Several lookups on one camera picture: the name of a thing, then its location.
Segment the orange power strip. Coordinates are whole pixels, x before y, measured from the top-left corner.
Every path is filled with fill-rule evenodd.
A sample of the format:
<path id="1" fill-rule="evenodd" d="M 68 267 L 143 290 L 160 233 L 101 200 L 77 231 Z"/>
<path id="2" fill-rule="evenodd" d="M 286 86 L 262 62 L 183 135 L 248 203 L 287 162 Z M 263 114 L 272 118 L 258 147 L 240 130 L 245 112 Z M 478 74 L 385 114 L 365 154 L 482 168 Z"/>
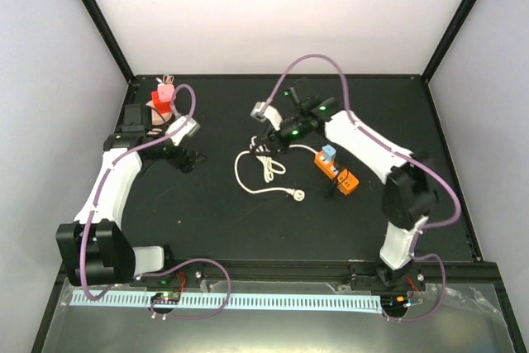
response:
<path id="1" fill-rule="evenodd" d="M 327 178 L 329 178 L 330 181 L 336 176 L 341 167 L 345 167 L 341 165 L 336 159 L 333 162 L 325 162 L 322 158 L 322 151 L 319 151 L 315 154 L 314 164 L 321 172 L 324 173 Z"/>

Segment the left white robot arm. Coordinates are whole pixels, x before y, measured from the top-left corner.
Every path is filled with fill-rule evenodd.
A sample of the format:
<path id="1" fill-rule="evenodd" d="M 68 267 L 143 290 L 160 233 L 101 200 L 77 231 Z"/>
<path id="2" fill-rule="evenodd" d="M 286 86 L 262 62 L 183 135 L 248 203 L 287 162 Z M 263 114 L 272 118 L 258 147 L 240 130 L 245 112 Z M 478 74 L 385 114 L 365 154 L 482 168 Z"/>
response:
<path id="1" fill-rule="evenodd" d="M 206 157 L 181 145 L 199 125 L 179 116 L 158 134 L 151 133 L 152 112 L 127 105 L 122 123 L 104 142 L 102 166 L 93 189 L 74 221 L 55 233 L 65 272 L 74 286 L 127 284 L 147 274 L 159 286 L 172 284 L 177 265 L 163 246 L 134 247 L 122 232 L 122 214 L 131 187 L 145 161 L 165 160 L 183 173 Z"/>

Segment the pink plug adapter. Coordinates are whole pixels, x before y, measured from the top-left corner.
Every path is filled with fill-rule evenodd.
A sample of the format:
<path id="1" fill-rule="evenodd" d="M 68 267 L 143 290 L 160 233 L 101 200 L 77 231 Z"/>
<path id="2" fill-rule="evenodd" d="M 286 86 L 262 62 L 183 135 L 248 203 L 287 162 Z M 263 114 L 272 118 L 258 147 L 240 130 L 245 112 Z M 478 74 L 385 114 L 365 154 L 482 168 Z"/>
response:
<path id="1" fill-rule="evenodd" d="M 175 87 L 172 83 L 161 83 L 157 87 L 158 99 L 162 103 L 168 103 L 173 97 Z"/>

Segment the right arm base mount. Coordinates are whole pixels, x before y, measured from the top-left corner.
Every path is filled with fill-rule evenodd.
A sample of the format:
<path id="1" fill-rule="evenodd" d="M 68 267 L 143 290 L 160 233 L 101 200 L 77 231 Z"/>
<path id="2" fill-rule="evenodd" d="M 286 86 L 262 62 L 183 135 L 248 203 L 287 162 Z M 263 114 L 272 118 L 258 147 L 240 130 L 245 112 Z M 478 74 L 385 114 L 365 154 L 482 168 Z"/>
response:
<path id="1" fill-rule="evenodd" d="M 399 270 L 391 270 L 382 262 L 353 262 L 349 271 L 353 289 L 381 293 L 404 293 L 413 288 L 423 292 L 426 289 L 424 282 L 417 278 L 419 270 L 412 261 Z"/>

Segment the light blue plug adapter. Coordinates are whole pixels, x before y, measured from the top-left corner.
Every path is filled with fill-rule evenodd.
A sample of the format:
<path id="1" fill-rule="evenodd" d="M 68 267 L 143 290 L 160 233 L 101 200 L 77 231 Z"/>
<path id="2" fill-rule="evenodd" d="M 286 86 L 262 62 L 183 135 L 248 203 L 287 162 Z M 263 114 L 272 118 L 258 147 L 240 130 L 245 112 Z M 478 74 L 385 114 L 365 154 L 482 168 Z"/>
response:
<path id="1" fill-rule="evenodd" d="M 322 147 L 322 158 L 325 162 L 333 162 L 336 158 L 336 149 L 332 145 Z"/>

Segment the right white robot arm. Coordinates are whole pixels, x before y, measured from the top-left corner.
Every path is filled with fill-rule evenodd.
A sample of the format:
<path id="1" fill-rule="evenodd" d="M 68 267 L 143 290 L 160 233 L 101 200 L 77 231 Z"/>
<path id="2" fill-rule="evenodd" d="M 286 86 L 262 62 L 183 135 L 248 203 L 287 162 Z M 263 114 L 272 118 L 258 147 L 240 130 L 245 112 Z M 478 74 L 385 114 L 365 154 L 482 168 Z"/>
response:
<path id="1" fill-rule="evenodd" d="M 412 265 L 412 243 L 419 228 L 426 224 L 437 202 L 426 173 L 411 163 L 415 155 L 366 126 L 345 110 L 335 98 L 291 96 L 295 113 L 283 118 L 279 111 L 257 102 L 250 115 L 268 127 L 257 141 L 266 153 L 276 155 L 293 142 L 316 132 L 348 151 L 366 165 L 384 185 L 382 211 L 388 220 L 384 243 L 379 251 L 375 277 L 383 289 L 395 289 Z"/>

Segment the pink round power strip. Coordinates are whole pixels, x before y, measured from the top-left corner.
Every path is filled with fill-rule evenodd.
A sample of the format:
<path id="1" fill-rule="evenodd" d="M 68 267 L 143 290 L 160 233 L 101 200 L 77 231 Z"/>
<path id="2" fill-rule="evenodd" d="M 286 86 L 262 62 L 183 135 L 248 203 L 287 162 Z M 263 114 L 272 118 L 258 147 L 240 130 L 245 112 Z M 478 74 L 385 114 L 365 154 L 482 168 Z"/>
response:
<path id="1" fill-rule="evenodd" d="M 172 112 L 162 113 L 158 110 L 152 101 L 145 104 L 151 110 L 151 124 L 153 127 L 162 127 L 171 122 L 174 118 Z"/>

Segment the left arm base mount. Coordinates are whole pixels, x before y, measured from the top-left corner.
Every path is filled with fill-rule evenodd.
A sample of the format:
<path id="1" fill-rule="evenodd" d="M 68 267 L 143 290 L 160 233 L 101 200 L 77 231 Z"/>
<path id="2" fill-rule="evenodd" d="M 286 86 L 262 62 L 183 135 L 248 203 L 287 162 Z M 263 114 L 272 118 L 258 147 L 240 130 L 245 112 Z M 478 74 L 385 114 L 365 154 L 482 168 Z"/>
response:
<path id="1" fill-rule="evenodd" d="M 203 262 L 193 263 L 163 276 L 133 279 L 129 285 L 131 287 L 144 287 L 147 289 L 196 288 L 202 279 L 204 265 Z"/>

